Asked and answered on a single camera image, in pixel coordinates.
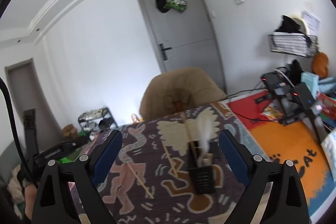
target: stuffed toy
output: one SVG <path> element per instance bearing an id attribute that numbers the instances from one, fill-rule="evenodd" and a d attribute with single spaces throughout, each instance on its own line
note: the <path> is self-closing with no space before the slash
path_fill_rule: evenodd
<path id="1" fill-rule="evenodd" d="M 328 65 L 329 65 L 328 56 L 323 52 L 318 52 L 313 59 L 311 69 L 313 73 L 318 75 L 320 78 L 324 79 L 327 78 L 329 74 Z"/>
<path id="2" fill-rule="evenodd" d="M 185 0 L 171 0 L 166 3 L 164 8 L 173 8 L 182 13 L 187 9 L 187 2 Z"/>

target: black box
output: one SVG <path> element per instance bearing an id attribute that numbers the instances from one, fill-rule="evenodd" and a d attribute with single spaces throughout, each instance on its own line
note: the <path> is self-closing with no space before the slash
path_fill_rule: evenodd
<path id="1" fill-rule="evenodd" d="M 199 156 L 198 141 L 194 141 L 194 146 L 197 156 Z M 215 192 L 215 182 L 213 179 L 212 165 L 197 167 L 194 160 L 193 152 L 189 143 L 188 155 L 188 172 L 192 184 L 197 195 L 200 194 L 211 194 Z"/>

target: blue gripper pad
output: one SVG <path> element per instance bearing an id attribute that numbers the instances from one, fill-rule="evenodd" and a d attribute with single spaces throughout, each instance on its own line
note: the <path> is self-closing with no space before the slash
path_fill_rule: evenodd
<path id="1" fill-rule="evenodd" d="M 227 162 L 229 163 L 230 168 L 236 177 L 236 180 L 239 183 L 242 183 L 245 187 L 247 187 L 250 183 L 248 166 L 243 160 L 242 156 L 239 154 L 235 145 L 225 133 L 225 131 L 222 131 L 219 134 L 218 144 Z"/>
<path id="2" fill-rule="evenodd" d="M 96 161 L 96 164 L 93 168 L 94 175 L 91 181 L 95 187 L 97 187 L 99 183 L 103 183 L 105 181 L 116 157 L 118 156 L 122 143 L 122 133 L 117 131 L 110 140 L 110 143 L 106 146 L 101 156 Z"/>

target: green object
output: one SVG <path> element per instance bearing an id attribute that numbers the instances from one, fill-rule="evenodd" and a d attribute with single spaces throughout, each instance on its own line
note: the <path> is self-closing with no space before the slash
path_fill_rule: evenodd
<path id="1" fill-rule="evenodd" d="M 166 3 L 164 8 L 172 8 L 182 13 L 187 9 L 187 2 L 185 0 L 171 0 Z"/>
<path id="2" fill-rule="evenodd" d="M 86 135 L 85 131 L 81 130 L 79 133 L 78 133 L 79 136 L 84 136 Z"/>
<path id="3" fill-rule="evenodd" d="M 80 149 L 80 148 L 77 148 L 77 149 L 76 149 L 73 153 L 71 153 L 70 155 L 68 155 L 68 156 L 66 156 L 66 157 L 64 157 L 64 158 L 59 159 L 58 162 L 59 162 L 60 164 L 66 164 L 66 163 L 68 163 L 68 162 L 73 162 L 73 161 L 75 161 L 75 160 L 78 158 L 80 152 L 81 152 L 81 149 Z"/>
<path id="4" fill-rule="evenodd" d="M 72 162 L 72 160 L 69 160 L 67 157 L 61 158 L 58 160 L 60 164 L 66 164 L 68 162 Z"/>

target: wooden stick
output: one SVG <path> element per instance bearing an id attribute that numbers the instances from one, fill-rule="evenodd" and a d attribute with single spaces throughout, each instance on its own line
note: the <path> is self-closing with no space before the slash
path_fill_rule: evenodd
<path id="1" fill-rule="evenodd" d="M 130 168 L 130 170 L 132 171 L 133 175 L 137 178 L 138 182 L 141 184 L 141 186 L 144 188 L 144 190 L 146 191 L 146 193 L 148 194 L 148 196 L 152 199 L 154 199 L 153 195 L 151 192 L 149 192 L 148 188 L 146 187 L 146 185 L 142 182 L 142 180 L 138 177 L 137 173 L 134 171 L 133 167 L 130 165 L 130 163 L 127 161 L 127 166 Z"/>
<path id="2" fill-rule="evenodd" d="M 182 121 L 183 121 L 184 126 L 185 126 L 185 130 L 187 132 L 187 138 L 188 138 L 188 141 L 190 143 L 191 150 L 193 152 L 194 160 L 195 160 L 195 163 L 197 165 L 197 153 L 196 153 L 196 150 L 195 150 L 195 144 L 194 144 L 193 137 L 191 135 L 190 128 L 189 128 L 189 126 L 187 124 L 187 118 L 186 118 L 184 112 L 181 112 L 181 117 L 182 117 Z"/>
<path id="3" fill-rule="evenodd" d="M 161 142 L 162 142 L 163 149 L 164 149 L 165 152 L 166 152 L 166 155 L 167 155 L 168 161 L 169 161 L 169 163 L 170 163 L 170 166 L 171 166 L 171 168 L 172 168 L 172 170 L 173 170 L 173 172 L 174 172 L 174 175 L 175 175 L 176 178 L 178 178 L 179 175 L 177 174 L 177 171 L 176 171 L 176 169 L 175 169 L 175 165 L 174 165 L 174 163 L 173 163 L 173 161 L 172 161 L 172 159 L 171 159 L 171 157 L 170 157 L 170 155 L 169 155 L 169 152 L 168 152 L 168 150 L 167 150 L 167 147 L 166 147 L 166 145 L 163 143 L 163 140 L 161 140 Z"/>

